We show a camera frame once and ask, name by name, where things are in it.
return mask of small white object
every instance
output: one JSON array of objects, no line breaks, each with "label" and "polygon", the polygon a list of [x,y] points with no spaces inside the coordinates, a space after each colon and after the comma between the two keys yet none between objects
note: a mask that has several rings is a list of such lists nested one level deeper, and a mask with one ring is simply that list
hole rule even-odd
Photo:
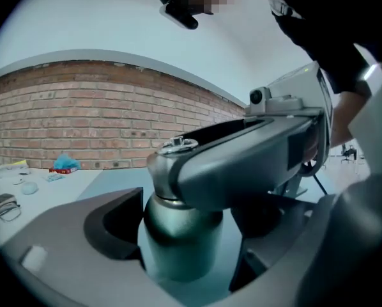
[{"label": "small white object", "polygon": [[20,188],[23,194],[34,194],[37,190],[38,185],[35,182],[25,182]]},{"label": "small white object", "polygon": [[36,274],[46,261],[48,252],[41,246],[31,246],[26,252],[20,264],[29,272]]},{"label": "small white object", "polygon": [[306,217],[312,217],[312,214],[313,214],[313,210],[306,210],[305,211],[305,216]]},{"label": "small white object", "polygon": [[22,178],[22,177],[17,177],[13,180],[12,184],[13,185],[18,185],[18,184],[21,184],[21,183],[24,183],[25,180]]},{"label": "small white object", "polygon": [[373,73],[373,71],[377,68],[377,64],[374,64],[372,65],[367,71],[366,73],[364,74],[363,76],[363,79],[364,81],[366,81],[370,76],[371,74]]}]

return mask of black cable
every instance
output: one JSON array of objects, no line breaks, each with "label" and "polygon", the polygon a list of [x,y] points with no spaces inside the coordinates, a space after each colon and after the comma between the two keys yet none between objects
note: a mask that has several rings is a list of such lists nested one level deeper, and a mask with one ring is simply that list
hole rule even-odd
[{"label": "black cable", "polygon": [[325,190],[325,188],[323,187],[323,185],[321,185],[319,179],[318,179],[315,175],[313,175],[313,177],[314,177],[314,180],[317,182],[317,184],[319,184],[319,187],[320,187],[320,189],[323,191],[323,193],[324,193],[325,195],[327,195],[327,191]]},{"label": "black cable", "polygon": [[282,187],[282,192],[281,192],[281,196],[285,196],[285,191],[286,191],[286,188],[287,188],[287,183],[288,183],[289,181],[286,181],[285,183],[283,183],[283,187]]},{"label": "black cable", "polygon": [[325,187],[323,187],[322,183],[320,183],[320,181],[319,181],[319,179],[317,178],[316,174],[313,175],[313,178],[314,178],[314,180],[316,181],[316,183],[319,185],[319,187],[320,187],[320,189],[323,191],[323,193],[324,193],[325,195],[327,195],[328,193],[327,193],[327,191],[325,190]]}]

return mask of person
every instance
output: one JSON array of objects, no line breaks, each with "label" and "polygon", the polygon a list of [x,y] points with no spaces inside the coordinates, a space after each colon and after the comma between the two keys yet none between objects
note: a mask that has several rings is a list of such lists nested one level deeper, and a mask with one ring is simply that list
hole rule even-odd
[{"label": "person", "polygon": [[[187,0],[210,13],[225,0]],[[355,47],[365,47],[382,62],[382,0],[268,0],[281,30],[326,72],[340,95],[333,112],[331,147],[352,139],[348,125],[371,93],[362,75],[369,65]],[[317,135],[309,134],[304,160],[317,153]]]}]

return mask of eyeglasses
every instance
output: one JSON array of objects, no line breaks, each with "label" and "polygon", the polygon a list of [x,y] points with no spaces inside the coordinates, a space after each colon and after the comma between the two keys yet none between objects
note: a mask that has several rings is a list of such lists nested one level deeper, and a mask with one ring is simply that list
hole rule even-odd
[{"label": "eyeglasses", "polygon": [[15,202],[5,203],[0,206],[0,219],[4,222],[10,222],[20,216],[20,205]]}]

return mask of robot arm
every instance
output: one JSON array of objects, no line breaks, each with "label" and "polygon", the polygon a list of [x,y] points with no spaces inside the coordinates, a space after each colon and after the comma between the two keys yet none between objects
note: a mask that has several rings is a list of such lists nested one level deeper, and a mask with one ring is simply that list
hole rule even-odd
[{"label": "robot arm", "polygon": [[[148,157],[156,195],[224,210],[312,176],[330,146],[332,104],[316,62],[250,92],[243,119],[185,133]],[[302,164],[306,132],[319,131],[316,164]]]}]

